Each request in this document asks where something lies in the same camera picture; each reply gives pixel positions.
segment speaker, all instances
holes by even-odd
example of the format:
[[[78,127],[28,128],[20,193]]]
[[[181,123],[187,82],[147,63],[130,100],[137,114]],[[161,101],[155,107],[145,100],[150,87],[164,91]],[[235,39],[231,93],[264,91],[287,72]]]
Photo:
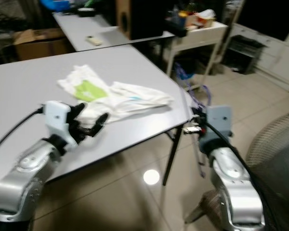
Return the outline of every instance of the speaker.
[[[129,39],[161,36],[166,0],[116,0],[117,25]]]

